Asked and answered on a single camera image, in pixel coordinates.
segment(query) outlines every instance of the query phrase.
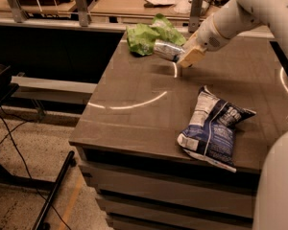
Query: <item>metal frame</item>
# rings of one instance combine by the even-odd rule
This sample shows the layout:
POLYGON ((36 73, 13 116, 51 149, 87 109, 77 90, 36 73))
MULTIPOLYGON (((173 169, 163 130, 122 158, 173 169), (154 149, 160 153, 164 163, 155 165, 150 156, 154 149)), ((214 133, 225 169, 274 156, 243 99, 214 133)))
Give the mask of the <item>metal frame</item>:
POLYGON ((22 10, 18 0, 8 0, 12 10, 12 18, 15 22, 20 23, 28 19, 28 14, 22 10))
MULTIPOLYGON (((16 83, 11 83, 8 86, 8 88, 5 90, 5 93, 1 94, 0 96, 0 106, 8 97, 12 95, 12 93, 14 93, 18 89, 18 87, 19 85, 16 83)), ((61 182, 63 181, 67 173, 68 167, 69 165, 70 166, 76 165, 75 159, 73 159, 74 155, 75 155, 75 152, 73 150, 69 151, 64 161, 64 164, 62 165, 60 169, 57 179, 54 182, 13 175, 9 173, 0 164, 0 183, 18 186, 18 187, 32 188, 32 189, 42 190, 42 191, 49 191, 49 195, 47 196, 43 204, 43 207, 39 213, 39 216, 36 220, 33 230, 44 229, 44 224, 46 224, 44 223, 44 220, 48 214, 50 207, 52 207, 52 203, 55 200, 55 197, 57 195, 61 182)))
POLYGON ((192 0, 188 31, 194 33, 200 26, 203 0, 192 0))
POLYGON ((87 27, 91 22, 91 17, 88 14, 86 0, 75 0, 79 16, 79 24, 83 27, 87 27))

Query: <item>metal leg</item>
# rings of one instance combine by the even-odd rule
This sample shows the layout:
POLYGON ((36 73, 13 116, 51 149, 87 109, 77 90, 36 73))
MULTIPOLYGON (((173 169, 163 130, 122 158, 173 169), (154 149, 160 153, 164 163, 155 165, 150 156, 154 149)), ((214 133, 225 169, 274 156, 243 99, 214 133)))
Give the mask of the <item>metal leg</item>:
POLYGON ((31 101, 36 108, 38 121, 41 122, 42 119, 46 116, 45 108, 44 108, 43 104, 41 103, 41 101, 34 100, 34 99, 31 99, 31 101))
POLYGON ((12 17, 15 22, 24 22, 28 19, 28 14, 25 13, 18 0, 8 0, 8 3, 11 7, 12 17))
POLYGON ((44 203, 43 208, 40 211, 40 214, 36 220, 36 224, 35 224, 33 230, 40 230, 41 229, 41 225, 43 224, 43 222, 47 216, 47 213, 48 213, 48 211, 49 211, 49 209, 50 209, 50 207, 51 207, 51 205, 55 199, 55 196, 56 196, 56 193, 60 187, 60 184, 63 181, 65 174, 68 170, 68 166, 72 165, 72 159, 73 159, 74 154, 75 154, 74 151, 69 151, 67 158, 66 158, 63 166, 61 167, 61 170, 60 170, 60 173, 57 177, 56 183, 55 183, 52 191, 48 195, 48 197, 44 203))
POLYGON ((79 24, 82 27, 87 27, 91 22, 91 17, 88 14, 86 0, 75 0, 79 16, 79 24))
POLYGON ((35 226, 33 230, 42 229, 42 225, 47 216, 47 213, 52 206, 52 203, 56 197, 56 193, 60 187, 61 182, 63 181, 66 172, 68 170, 68 166, 74 166, 75 160, 73 159, 75 152, 73 150, 69 151, 63 166, 60 169, 60 173, 55 182, 45 181, 45 180, 37 180, 26 177, 20 177, 16 175, 12 175, 9 173, 3 166, 0 165, 0 183, 9 184, 13 186, 20 186, 26 188, 33 188, 39 190, 50 191, 47 199, 39 213, 39 216, 36 220, 35 226))
POLYGON ((202 3, 203 0, 192 0, 189 27, 188 27, 189 33, 194 33, 199 28, 202 3))

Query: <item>tabletop surface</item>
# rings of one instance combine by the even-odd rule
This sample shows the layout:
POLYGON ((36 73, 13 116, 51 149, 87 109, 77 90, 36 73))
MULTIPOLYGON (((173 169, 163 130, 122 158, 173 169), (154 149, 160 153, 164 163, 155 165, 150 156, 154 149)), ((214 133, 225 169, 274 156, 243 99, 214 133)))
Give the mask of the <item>tabletop surface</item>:
MULTIPOLYGON (((162 13, 167 17, 175 17, 188 19, 189 13, 177 13, 173 6, 164 6, 156 8, 145 8, 145 0, 99 0, 96 5, 90 10, 92 14, 107 14, 107 15, 125 15, 125 16, 155 16, 157 13, 162 13)), ((214 12, 216 8, 209 10, 207 15, 214 12)))
POLYGON ((196 66, 179 69, 155 55, 135 57, 118 45, 70 137, 72 146, 201 163, 177 143, 208 90, 254 117, 237 125, 233 162, 258 173, 270 147, 288 130, 288 79, 266 38, 235 37, 196 66))

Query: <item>snack bag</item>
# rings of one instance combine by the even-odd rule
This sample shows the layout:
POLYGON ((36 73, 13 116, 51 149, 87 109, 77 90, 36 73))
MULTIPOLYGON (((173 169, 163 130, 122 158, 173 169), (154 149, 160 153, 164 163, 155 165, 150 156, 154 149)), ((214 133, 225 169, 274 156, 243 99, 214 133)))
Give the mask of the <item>snack bag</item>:
POLYGON ((235 125, 255 114, 216 97, 204 86, 199 91, 189 126, 179 135, 178 143, 191 157, 235 173, 232 162, 235 125))
POLYGON ((184 36, 161 13, 155 15, 152 25, 136 24, 134 28, 127 27, 127 42, 130 52, 148 56, 154 52, 157 39, 169 41, 177 45, 186 42, 184 36))

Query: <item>green bag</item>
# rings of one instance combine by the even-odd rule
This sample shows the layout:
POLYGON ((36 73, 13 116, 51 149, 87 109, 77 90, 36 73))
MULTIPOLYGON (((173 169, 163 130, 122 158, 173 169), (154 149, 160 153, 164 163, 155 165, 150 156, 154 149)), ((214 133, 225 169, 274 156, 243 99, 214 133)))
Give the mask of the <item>green bag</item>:
POLYGON ((161 39, 177 45, 185 43, 184 36, 161 13, 158 13, 152 25, 136 24, 135 28, 127 28, 129 50, 141 56, 151 55, 155 41, 161 39))

